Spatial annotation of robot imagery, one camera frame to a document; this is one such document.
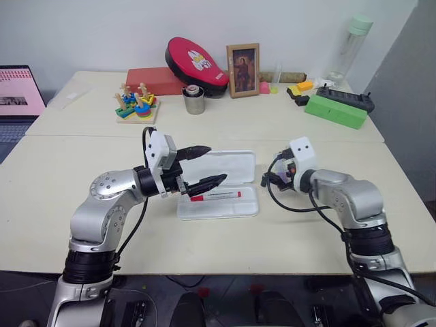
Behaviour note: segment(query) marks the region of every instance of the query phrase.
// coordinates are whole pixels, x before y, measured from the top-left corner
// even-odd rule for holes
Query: water bottle
[[[336,85],[340,85],[372,26],[373,21],[366,16],[355,15],[352,18],[348,27],[347,37],[327,75],[328,80],[332,80]]]

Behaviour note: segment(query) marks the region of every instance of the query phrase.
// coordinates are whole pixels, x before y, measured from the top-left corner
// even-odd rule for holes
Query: green bottle cap
[[[373,26],[373,21],[363,15],[355,15],[352,18],[352,22],[349,24],[348,31],[351,34],[364,36],[368,34],[371,26]]]

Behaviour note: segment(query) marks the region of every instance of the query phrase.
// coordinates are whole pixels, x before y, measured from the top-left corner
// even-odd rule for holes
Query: green sponge
[[[326,99],[319,95],[311,96],[305,112],[355,129],[361,128],[368,116],[368,112],[365,110]]]

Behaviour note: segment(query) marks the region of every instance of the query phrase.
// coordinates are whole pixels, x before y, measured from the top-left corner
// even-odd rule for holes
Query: clear plastic bottle
[[[273,80],[271,80],[271,84],[270,84],[270,91],[272,94],[276,94],[279,92],[281,70],[282,70],[281,69],[281,62],[278,61],[275,64],[274,76],[272,77]]]
[[[372,26],[373,21],[366,16],[355,15],[352,18],[347,37],[326,77],[328,80],[333,81],[336,85],[342,83]]]

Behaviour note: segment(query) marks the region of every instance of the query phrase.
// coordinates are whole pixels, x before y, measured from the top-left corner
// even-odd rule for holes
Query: red marker
[[[220,200],[220,199],[232,199],[240,198],[242,193],[240,191],[235,192],[221,192],[221,193],[207,193],[201,196],[193,196],[191,201],[209,201],[209,200]]]

